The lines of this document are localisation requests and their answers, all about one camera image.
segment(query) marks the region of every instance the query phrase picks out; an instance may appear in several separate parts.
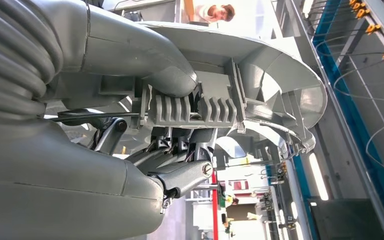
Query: person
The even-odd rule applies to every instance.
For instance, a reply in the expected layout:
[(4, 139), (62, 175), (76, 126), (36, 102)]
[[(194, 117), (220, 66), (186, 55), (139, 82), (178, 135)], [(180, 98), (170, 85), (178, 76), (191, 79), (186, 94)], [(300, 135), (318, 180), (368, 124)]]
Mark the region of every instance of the person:
[(226, 190), (225, 186), (218, 183), (218, 202), (220, 207), (227, 208), (231, 205), (238, 205), (239, 199), (235, 197), (232, 190)]
[(195, 7), (195, 16), (200, 22), (209, 24), (217, 21), (230, 22), (235, 16), (235, 9), (231, 4), (198, 4)]

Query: gray casing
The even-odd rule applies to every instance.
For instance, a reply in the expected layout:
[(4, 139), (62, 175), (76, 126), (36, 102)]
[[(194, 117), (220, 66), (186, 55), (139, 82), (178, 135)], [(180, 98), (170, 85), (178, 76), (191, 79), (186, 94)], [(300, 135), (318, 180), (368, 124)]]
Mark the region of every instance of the gray casing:
[(167, 38), (82, 1), (0, 1), (0, 240), (119, 240), (161, 224), (161, 181), (71, 143), (37, 99), (59, 75), (135, 76), (173, 97), (196, 74)]

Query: metal bolt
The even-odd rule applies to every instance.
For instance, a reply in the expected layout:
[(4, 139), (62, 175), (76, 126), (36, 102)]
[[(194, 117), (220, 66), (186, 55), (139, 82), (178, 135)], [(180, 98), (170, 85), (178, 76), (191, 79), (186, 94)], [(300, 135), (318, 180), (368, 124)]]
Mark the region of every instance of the metal bolt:
[(202, 168), (202, 173), (206, 178), (209, 178), (213, 174), (213, 166), (211, 166), (211, 163), (207, 162), (204, 167)]
[(125, 132), (127, 129), (127, 122), (125, 120), (120, 120), (117, 122), (117, 129), (120, 132)]
[(170, 207), (170, 202), (169, 201), (164, 201), (164, 205), (162, 207), (167, 209), (168, 207)]

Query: red pole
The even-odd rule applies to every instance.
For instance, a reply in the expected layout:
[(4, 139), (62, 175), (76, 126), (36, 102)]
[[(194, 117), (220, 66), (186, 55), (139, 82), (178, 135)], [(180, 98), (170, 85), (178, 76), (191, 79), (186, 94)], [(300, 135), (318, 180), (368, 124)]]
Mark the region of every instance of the red pole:
[[(211, 180), (213, 184), (217, 184), (217, 178), (216, 178), (216, 172), (214, 171), (211, 176)], [(213, 235), (214, 240), (219, 240), (219, 223), (218, 223), (218, 210), (219, 210), (219, 203), (218, 203), (218, 193), (217, 189), (212, 190), (212, 224), (213, 224)]]

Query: wire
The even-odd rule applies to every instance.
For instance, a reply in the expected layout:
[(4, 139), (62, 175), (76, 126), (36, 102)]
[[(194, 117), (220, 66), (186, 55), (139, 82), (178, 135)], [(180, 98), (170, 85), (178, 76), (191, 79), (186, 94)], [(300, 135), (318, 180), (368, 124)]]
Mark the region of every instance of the wire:
[(369, 97), (369, 96), (361, 96), (361, 95), (355, 95), (355, 94), (351, 94), (351, 93), (348, 93), (348, 92), (345, 92), (345, 91), (342, 91), (340, 89), (337, 88), (337, 84), (339, 82), (339, 80), (343, 79), (345, 76), (349, 75), (349, 74), (352, 74), (354, 72), (357, 72), (357, 71), (360, 71), (362, 69), (367, 69), (367, 68), (370, 68), (370, 67), (373, 67), (375, 65), (378, 65), (378, 64), (381, 64), (384, 62), (384, 59), (381, 60), (381, 61), (377, 61), (375, 63), (372, 63), (372, 64), (369, 64), (367, 66), (363, 66), (363, 67), (358, 67), (356, 69), (353, 69), (347, 73), (344, 73), (342, 74), (340, 77), (338, 77), (335, 82), (333, 83), (333, 89), (335, 91), (338, 91), (339, 93), (343, 94), (343, 95), (346, 95), (346, 96), (349, 96), (349, 97), (353, 97), (353, 98), (359, 98), (359, 99), (369, 99), (369, 100), (378, 100), (378, 101), (384, 101), (384, 98), (379, 98), (379, 97)]
[(116, 8), (118, 7), (119, 4), (122, 4), (122, 3), (125, 3), (125, 2), (129, 2), (129, 1), (132, 1), (132, 2), (142, 2), (142, 1), (145, 1), (145, 0), (123, 0), (123, 1), (119, 1), (117, 2), (117, 4), (115, 5), (114, 9), (112, 10), (112, 12), (115, 12), (116, 11)]
[[(332, 53), (324, 53), (324, 52), (320, 52), (319, 50), (319, 47), (322, 45), (322, 44), (327, 44), (331, 41), (335, 41), (335, 40), (338, 40), (338, 39), (344, 39), (344, 38), (349, 38), (349, 37), (352, 37), (352, 36), (356, 36), (358, 35), (357, 33), (353, 33), (353, 34), (350, 34), (350, 35), (344, 35), (344, 36), (337, 36), (337, 37), (334, 37), (334, 38), (331, 38), (329, 40), (323, 40), (322, 42), (320, 42), (319, 44), (317, 44), (314, 48), (315, 48), (315, 51), (320, 54), (320, 55), (323, 55), (323, 56), (328, 56), (328, 57), (333, 57), (334, 54)], [(360, 52), (360, 53), (346, 53), (346, 54), (339, 54), (339, 55), (336, 55), (336, 57), (345, 57), (345, 56), (360, 56), (360, 55), (372, 55), (372, 54), (382, 54), (384, 55), (384, 52)]]
[(369, 153), (369, 145), (370, 143), (373, 141), (373, 138), (378, 134), (380, 133), (382, 130), (384, 130), (384, 126), (377, 130), (375, 133), (373, 133), (373, 135), (370, 137), (370, 139), (368, 140), (367, 144), (365, 145), (365, 153), (371, 158), (371, 160), (373, 160), (375, 163), (379, 164), (382, 168), (384, 168), (384, 164), (382, 164), (380, 161), (378, 161), (375, 157), (373, 157), (370, 153)]
[(135, 112), (110, 112), (110, 113), (93, 113), (93, 114), (82, 114), (76, 116), (62, 116), (50, 119), (56, 123), (59, 122), (71, 122), (71, 121), (79, 121), (79, 120), (88, 120), (88, 119), (96, 119), (96, 118), (115, 118), (115, 117), (139, 117), (139, 113)]

